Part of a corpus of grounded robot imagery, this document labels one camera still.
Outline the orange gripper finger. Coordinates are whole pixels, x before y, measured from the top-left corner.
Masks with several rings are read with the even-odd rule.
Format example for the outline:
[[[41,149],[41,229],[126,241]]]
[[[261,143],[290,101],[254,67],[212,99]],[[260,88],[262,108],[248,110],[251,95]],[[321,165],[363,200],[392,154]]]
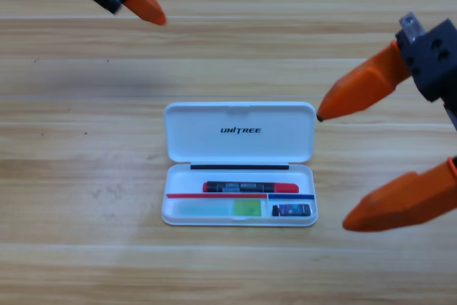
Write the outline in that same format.
[[[398,32],[389,45],[338,79],[317,111],[319,121],[364,111],[413,78],[398,47]]]
[[[372,191],[343,220],[349,231],[375,232],[426,223],[456,209],[456,157],[408,172]]]
[[[143,21],[163,26],[167,18],[157,0],[125,0],[123,5]]]

